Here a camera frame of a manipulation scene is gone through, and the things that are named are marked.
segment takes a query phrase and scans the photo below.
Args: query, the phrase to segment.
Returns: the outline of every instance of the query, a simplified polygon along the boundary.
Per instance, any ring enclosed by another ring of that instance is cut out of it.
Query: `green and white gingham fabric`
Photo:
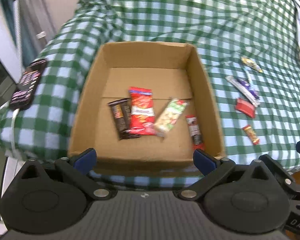
[[[300,169],[300,59],[293,0],[80,0],[40,57],[49,60],[33,105],[15,121],[23,158],[53,161],[66,155],[80,93],[101,44],[109,41],[171,41],[194,44],[209,73],[221,117],[226,153],[239,164],[269,154],[289,171]],[[227,75],[245,78],[241,56],[261,97],[252,120],[235,111],[240,93]],[[0,109],[0,147],[11,149],[12,111]],[[250,124],[253,146],[242,131]],[[182,187],[200,177],[102,176],[122,187]]]

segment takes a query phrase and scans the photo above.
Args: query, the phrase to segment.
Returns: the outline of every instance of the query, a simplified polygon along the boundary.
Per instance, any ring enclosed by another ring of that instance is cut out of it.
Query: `gray ribbed panel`
[[[210,222],[194,202],[172,192],[119,191],[109,201],[93,203],[87,215],[69,229],[50,235],[8,232],[2,240],[287,240],[281,232],[247,236]]]

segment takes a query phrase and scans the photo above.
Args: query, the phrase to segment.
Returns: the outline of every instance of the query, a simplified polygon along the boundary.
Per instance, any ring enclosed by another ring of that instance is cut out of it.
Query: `red chip bag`
[[[130,133],[156,135],[154,130],[154,111],[151,89],[130,87],[131,123]]]

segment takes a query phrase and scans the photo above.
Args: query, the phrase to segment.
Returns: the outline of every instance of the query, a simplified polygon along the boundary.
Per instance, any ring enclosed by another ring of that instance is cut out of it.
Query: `silver bolt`
[[[93,192],[93,194],[96,196],[96,197],[106,197],[109,195],[109,191],[104,189],[104,188],[100,188],[100,189],[97,189]]]
[[[284,182],[285,182],[286,184],[288,184],[288,185],[291,184],[291,180],[290,180],[290,179],[285,179]]]
[[[185,198],[193,198],[193,197],[197,196],[197,193],[193,190],[186,189],[181,192],[181,195]]]

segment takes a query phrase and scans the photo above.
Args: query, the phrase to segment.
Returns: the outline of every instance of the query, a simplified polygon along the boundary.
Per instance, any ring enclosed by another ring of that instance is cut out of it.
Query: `dark brown wrapper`
[[[130,98],[123,98],[108,103],[114,119],[115,127],[119,136],[119,140],[139,138],[140,135],[130,134],[131,110],[128,105]]]

